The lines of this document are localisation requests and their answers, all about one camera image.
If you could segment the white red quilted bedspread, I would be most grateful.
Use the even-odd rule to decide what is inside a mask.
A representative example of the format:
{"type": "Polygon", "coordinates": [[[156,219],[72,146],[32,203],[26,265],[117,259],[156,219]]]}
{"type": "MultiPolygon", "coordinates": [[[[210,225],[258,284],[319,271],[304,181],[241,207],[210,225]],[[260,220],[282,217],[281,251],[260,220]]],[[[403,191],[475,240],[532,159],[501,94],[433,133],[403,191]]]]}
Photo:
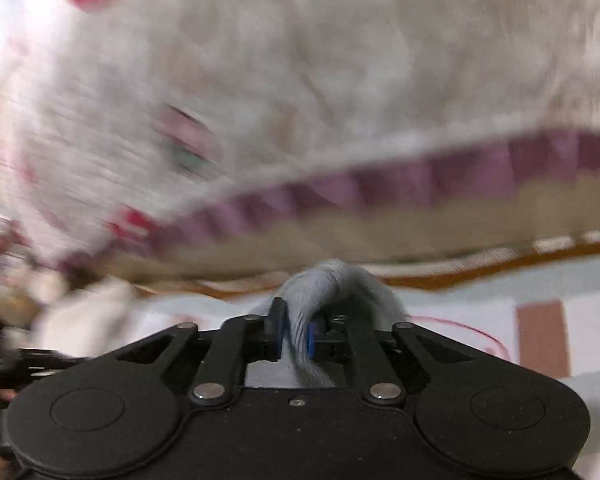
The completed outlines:
{"type": "Polygon", "coordinates": [[[204,278],[600,231],[600,0],[0,0],[0,214],[204,278]]]}

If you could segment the white folded garment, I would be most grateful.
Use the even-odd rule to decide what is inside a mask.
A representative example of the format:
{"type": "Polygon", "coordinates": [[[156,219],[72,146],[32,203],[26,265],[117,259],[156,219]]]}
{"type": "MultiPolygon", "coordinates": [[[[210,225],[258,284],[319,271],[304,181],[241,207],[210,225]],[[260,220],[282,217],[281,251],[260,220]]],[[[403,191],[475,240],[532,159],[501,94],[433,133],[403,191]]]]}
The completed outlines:
{"type": "Polygon", "coordinates": [[[118,278],[70,292],[32,322],[30,346],[74,358],[101,356],[114,345],[137,299],[137,289],[118,278]]]}

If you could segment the grey knitted sweater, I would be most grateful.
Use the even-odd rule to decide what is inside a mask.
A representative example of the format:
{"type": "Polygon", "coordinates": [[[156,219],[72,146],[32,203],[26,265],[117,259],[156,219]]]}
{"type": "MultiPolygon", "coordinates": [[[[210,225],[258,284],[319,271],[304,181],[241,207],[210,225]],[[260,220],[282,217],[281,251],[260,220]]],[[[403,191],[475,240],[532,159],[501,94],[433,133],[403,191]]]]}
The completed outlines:
{"type": "Polygon", "coordinates": [[[402,302],[390,287],[360,266],[340,260],[324,261],[292,276],[273,297],[283,299],[287,305],[289,324],[282,356],[276,362],[250,364],[245,379],[248,387],[341,386],[343,372],[309,357],[310,324],[344,315],[364,320],[373,328],[387,328],[407,319],[402,302]]]}

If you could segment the checkered bed sheet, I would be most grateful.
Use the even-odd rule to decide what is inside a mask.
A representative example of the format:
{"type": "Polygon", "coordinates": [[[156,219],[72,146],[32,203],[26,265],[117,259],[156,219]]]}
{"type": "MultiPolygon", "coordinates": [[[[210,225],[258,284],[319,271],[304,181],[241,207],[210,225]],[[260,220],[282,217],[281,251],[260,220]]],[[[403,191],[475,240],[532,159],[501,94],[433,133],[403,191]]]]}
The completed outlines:
{"type": "Polygon", "coordinates": [[[588,404],[592,431],[576,469],[600,479],[600,255],[414,275],[376,266],[418,324],[566,382],[588,404]]]}

